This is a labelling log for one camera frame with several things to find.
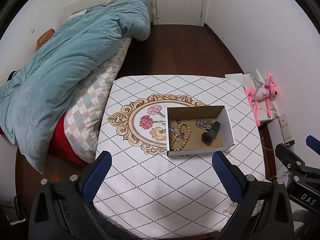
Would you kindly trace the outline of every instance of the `blue gripper pad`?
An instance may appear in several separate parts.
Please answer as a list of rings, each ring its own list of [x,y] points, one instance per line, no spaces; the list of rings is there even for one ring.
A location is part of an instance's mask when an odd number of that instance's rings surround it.
[[[309,135],[306,138],[306,145],[311,148],[314,152],[316,152],[318,155],[320,155],[320,142],[316,138],[314,138],[312,135]]]
[[[101,159],[99,159],[99,156],[95,162],[90,165],[93,169],[90,174],[86,175],[88,179],[82,186],[82,201],[85,204],[93,201],[112,165],[112,157],[109,152],[103,151],[100,155],[104,156],[101,156]]]
[[[228,166],[231,167],[235,165],[232,165],[222,152],[215,152],[212,155],[212,167],[214,171],[217,173],[231,201],[239,204],[242,201],[244,189]]]

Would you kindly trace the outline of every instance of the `brown stuffed toy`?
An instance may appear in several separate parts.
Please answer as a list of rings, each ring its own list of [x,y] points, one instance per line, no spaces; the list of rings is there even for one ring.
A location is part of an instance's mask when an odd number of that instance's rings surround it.
[[[41,46],[44,45],[48,40],[50,40],[54,33],[54,29],[50,29],[46,31],[44,34],[42,34],[41,37],[37,40],[36,51],[40,49]]]

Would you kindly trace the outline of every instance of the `open white box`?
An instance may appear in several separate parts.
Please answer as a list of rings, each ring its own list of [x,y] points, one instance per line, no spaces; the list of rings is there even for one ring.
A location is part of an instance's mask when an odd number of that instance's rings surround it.
[[[168,156],[214,153],[216,151],[224,151],[235,144],[228,111],[224,106],[166,107],[165,119]],[[218,121],[220,123],[220,129],[211,144],[205,144],[201,140],[201,135],[206,130],[196,127],[196,120],[198,119]],[[169,133],[169,126],[173,125],[177,128],[177,120],[188,124],[190,137],[182,150],[171,151],[170,142],[173,135]],[[182,126],[182,130],[187,134],[185,126]],[[183,141],[183,139],[180,139],[179,142],[174,143],[173,147],[179,148]]]

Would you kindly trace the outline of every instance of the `bolt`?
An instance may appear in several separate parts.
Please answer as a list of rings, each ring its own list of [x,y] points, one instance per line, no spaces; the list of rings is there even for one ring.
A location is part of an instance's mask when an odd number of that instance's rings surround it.
[[[254,181],[255,180],[255,177],[251,174],[247,175],[247,180],[248,181]]]
[[[283,182],[282,179],[278,178],[278,179],[277,179],[277,183],[280,184],[280,185],[282,185],[284,182]]]
[[[76,175],[76,174],[73,174],[70,176],[71,181],[76,181],[77,179],[78,179],[78,175]]]
[[[47,184],[47,182],[48,182],[48,180],[47,180],[47,179],[41,179],[41,181],[40,181],[40,183],[41,183],[42,185]]]

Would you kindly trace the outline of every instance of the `table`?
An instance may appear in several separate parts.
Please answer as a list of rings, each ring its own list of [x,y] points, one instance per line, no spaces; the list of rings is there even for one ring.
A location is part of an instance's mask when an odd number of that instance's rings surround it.
[[[97,156],[111,153],[112,167],[94,205],[139,237],[220,231],[236,208],[212,168],[212,154],[166,156],[162,112],[181,105],[224,105],[236,142],[225,151],[227,158],[244,174],[265,180],[260,136],[241,83],[189,75],[120,78],[112,86],[97,147]]]

